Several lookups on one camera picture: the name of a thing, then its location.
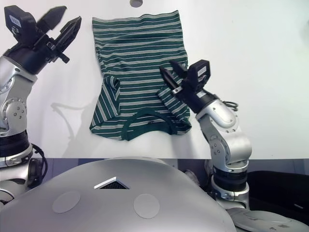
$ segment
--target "green striped shirt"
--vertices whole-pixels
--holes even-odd
[[[93,18],[92,27],[103,83],[90,130],[118,140],[155,130],[189,131],[189,109],[171,96],[159,71],[159,66],[172,71],[170,60],[188,64],[178,11],[138,18]]]

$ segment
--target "black cable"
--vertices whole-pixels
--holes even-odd
[[[235,102],[230,101],[223,101],[224,105],[226,105],[229,108],[232,108],[233,111],[238,111],[238,104]]]
[[[34,153],[39,153],[40,156],[42,156],[42,160],[43,163],[45,164],[45,169],[44,169],[44,173],[42,175],[42,179],[44,179],[44,177],[46,176],[47,170],[48,170],[48,164],[47,164],[47,159],[45,158],[44,152],[42,151],[42,149],[40,149],[38,146],[36,146],[35,144],[32,144],[33,148],[36,150]]]
[[[215,99],[218,99],[218,100],[221,100],[217,95],[215,95],[215,94],[212,94],[212,93],[210,93],[210,92],[208,92],[208,91],[206,91],[206,90],[204,90],[207,94],[209,94],[209,95],[211,95],[211,96],[213,96]],[[223,103],[224,103],[224,105],[226,105],[227,107],[229,107],[229,108],[232,108],[232,110],[233,111],[238,111],[238,104],[236,103],[236,102],[233,102],[233,101],[222,101]]]
[[[5,189],[0,188],[0,192],[5,192],[5,193],[9,194],[12,197],[12,200],[15,199],[15,197],[9,191],[7,191]]]

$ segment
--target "shirt sleeve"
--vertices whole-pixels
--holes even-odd
[[[91,122],[91,127],[119,116],[120,81],[105,73],[98,102]]]

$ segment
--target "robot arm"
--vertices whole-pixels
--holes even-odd
[[[0,202],[4,192],[18,195],[9,188],[33,187],[42,182],[42,162],[31,157],[33,148],[43,152],[28,141],[26,102],[36,74],[47,63],[57,58],[69,61],[63,51],[75,39],[81,17],[69,21],[55,40],[46,34],[60,22],[65,10],[65,6],[55,7],[36,22],[15,5],[4,8],[6,26],[18,43],[0,57]],[[23,180],[19,182],[24,184],[8,182],[12,179]]]
[[[175,61],[170,63],[174,72],[183,78],[181,85],[164,68],[160,68],[161,75],[175,97],[197,114],[196,118],[211,148],[214,197],[222,202],[241,202],[248,208],[246,172],[252,152],[251,143],[241,131],[235,112],[216,95],[203,89],[211,75],[209,62],[200,60],[188,70]]]

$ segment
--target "white table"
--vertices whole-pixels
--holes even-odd
[[[252,159],[309,158],[309,1],[308,0],[1,0],[0,51],[15,44],[3,7],[16,4],[38,20],[66,5],[54,38],[64,24],[83,18],[75,41],[61,60],[48,64],[28,98],[28,133],[49,158],[209,159],[207,142],[191,116],[187,135],[160,131],[130,142],[93,135],[90,121],[100,93],[91,18],[136,17],[180,11],[189,64],[211,62],[206,89],[240,104],[240,125],[253,144]]]

